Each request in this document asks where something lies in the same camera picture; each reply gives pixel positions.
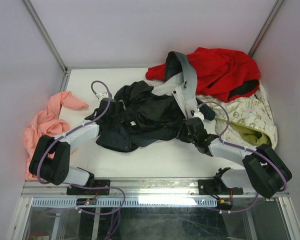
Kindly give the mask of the dark grey zip jacket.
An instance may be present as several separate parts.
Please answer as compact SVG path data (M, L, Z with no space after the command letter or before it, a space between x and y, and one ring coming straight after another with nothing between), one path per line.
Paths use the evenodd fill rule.
M158 86L136 81L121 87L114 97L123 100L130 122L123 122L133 152L158 140L178 138L182 124L192 118L191 110L201 104L196 97L197 73L180 52L171 51L163 68L164 82ZM204 118L212 121L216 114L203 105Z

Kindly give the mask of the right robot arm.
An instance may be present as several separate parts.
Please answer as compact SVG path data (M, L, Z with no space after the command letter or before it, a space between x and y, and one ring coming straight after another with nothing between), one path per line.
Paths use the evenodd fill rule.
M215 174L213 187L220 194L232 188L253 188L264 198L271 198L283 192L292 179L292 173L267 144L245 147L225 142L216 134L207 133L203 121L198 117L186 120L179 132L178 139L192 143L197 150L207 156L222 158L244 167L235 170L231 167L220 168Z

